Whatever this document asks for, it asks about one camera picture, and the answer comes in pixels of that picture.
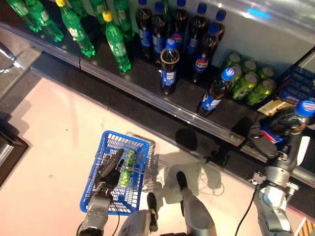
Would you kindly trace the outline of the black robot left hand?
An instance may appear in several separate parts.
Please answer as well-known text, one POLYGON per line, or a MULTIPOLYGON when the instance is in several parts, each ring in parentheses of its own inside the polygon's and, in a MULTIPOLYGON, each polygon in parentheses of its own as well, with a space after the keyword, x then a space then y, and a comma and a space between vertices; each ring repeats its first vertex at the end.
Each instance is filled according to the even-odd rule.
POLYGON ((94 181, 96 192, 103 191, 106 196, 109 196, 117 186, 121 167, 124 163, 124 160, 121 160, 123 153, 124 150, 119 149, 104 165, 100 166, 94 181))

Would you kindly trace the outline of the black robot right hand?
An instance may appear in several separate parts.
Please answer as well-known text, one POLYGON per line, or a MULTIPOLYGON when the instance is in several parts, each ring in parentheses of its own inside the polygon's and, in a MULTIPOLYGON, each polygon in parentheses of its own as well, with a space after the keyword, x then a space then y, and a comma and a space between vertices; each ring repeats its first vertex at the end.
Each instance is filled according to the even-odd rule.
POLYGON ((279 143, 273 143, 268 139, 271 135, 263 130, 267 120, 267 118, 259 119, 249 129, 248 139, 254 148, 268 159, 280 159, 282 155, 286 155, 287 161, 296 162, 298 159, 303 159, 311 140, 310 136, 302 133, 290 134, 279 143))

